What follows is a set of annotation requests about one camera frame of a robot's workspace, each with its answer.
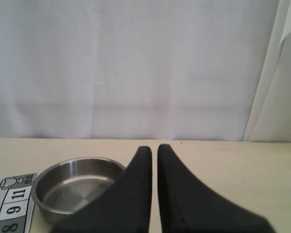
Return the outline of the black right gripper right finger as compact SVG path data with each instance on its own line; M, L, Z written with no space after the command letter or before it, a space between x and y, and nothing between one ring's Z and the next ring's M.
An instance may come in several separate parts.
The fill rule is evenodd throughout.
M269 221L219 195L183 164L172 147L157 152L158 202L164 233L273 233Z

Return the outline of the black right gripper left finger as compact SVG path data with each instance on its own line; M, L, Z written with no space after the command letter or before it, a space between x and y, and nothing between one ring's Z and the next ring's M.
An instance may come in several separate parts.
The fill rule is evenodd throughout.
M147 233L152 203L152 152L140 146L112 186L73 215L59 220L52 233Z

